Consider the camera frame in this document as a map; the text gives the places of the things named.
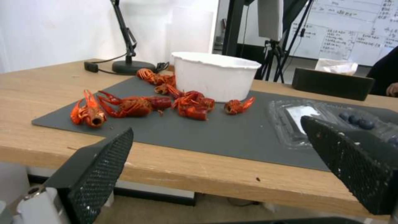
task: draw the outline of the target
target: black box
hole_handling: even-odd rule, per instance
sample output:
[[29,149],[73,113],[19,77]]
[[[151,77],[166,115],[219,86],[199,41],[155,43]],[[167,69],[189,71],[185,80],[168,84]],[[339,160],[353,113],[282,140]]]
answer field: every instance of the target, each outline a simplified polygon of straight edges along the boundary
[[300,91],[364,101],[374,82],[371,78],[296,68],[292,86]]

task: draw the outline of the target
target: white paper bowl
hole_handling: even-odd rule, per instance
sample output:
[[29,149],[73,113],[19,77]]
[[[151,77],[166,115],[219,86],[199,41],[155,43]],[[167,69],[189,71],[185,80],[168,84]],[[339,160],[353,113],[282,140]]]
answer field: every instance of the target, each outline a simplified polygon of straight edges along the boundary
[[196,90],[216,102],[244,100],[261,64],[224,55],[173,52],[177,89]]

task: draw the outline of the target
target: gray mat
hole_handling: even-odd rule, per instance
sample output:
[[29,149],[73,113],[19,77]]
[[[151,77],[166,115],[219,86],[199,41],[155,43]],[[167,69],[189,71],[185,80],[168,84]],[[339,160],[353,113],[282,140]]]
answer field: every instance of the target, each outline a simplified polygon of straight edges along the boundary
[[[154,87],[135,77],[111,86],[105,91],[119,97],[131,95],[154,95]],[[153,112],[144,118],[112,118],[100,129],[86,125],[76,126],[69,118],[75,105],[72,103],[59,110],[32,121],[34,125],[46,126],[73,132],[83,132],[98,136],[111,136],[131,126],[135,141],[186,149],[204,153],[251,159],[310,169],[328,170],[313,149],[291,150],[280,144],[274,128],[268,120],[268,104],[273,100],[293,100],[295,97],[251,91],[249,96],[256,102],[246,113],[228,116],[223,112],[223,104],[216,104],[208,118],[196,121],[178,116],[167,109],[160,117]],[[395,112],[386,109],[349,105],[368,111],[385,122],[398,124]]]

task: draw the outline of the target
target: red crayfish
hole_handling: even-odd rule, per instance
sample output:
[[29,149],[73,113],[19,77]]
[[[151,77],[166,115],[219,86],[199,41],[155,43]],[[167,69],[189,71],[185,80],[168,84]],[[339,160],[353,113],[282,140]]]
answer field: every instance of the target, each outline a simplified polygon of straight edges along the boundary
[[171,85],[166,85],[170,95],[175,98],[172,108],[178,109],[178,114],[196,120],[207,120],[207,113],[214,109],[214,100],[205,98],[197,91],[181,92]]
[[176,86],[175,75],[160,75],[152,72],[150,69],[140,69],[137,71],[137,77],[147,81],[148,83],[156,86],[155,92],[166,95],[168,94],[167,84],[173,87]]
[[86,105],[80,107],[83,99],[79,100],[70,113],[70,119],[74,124],[82,124],[85,122],[92,128],[101,127],[106,121],[104,111],[99,107],[96,99],[89,90],[83,91],[86,98]]
[[224,105],[224,111],[230,115],[243,113],[254,103],[254,99],[254,97],[251,97],[245,102],[230,100]]
[[[129,96],[123,99],[115,97],[114,95],[99,91],[106,96],[98,96],[99,104],[104,110],[112,117],[124,118],[130,117],[143,117],[150,114],[153,110],[156,110],[163,115],[163,110],[172,106],[171,99],[165,96]],[[112,105],[118,105],[119,110],[115,111],[111,106],[107,105],[106,102]]]

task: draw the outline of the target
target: blue berry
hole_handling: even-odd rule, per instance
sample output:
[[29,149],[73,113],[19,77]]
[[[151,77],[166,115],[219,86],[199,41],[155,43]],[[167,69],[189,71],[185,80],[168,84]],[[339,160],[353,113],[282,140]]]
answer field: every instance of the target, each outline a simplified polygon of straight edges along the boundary
[[398,138],[396,136],[392,136],[387,142],[391,145],[398,146]]
[[358,124],[358,122],[359,122],[359,117],[357,117],[357,116],[355,116],[355,115],[351,115],[349,118],[348,118],[348,122],[350,123],[350,124],[353,124],[353,125],[357,125]]
[[360,128],[365,130],[372,130],[375,127],[375,124],[370,120],[359,119],[358,125]]
[[348,114],[347,112],[341,112],[341,113],[339,114],[339,117],[340,117],[341,119],[345,120],[345,121],[348,121],[349,114]]

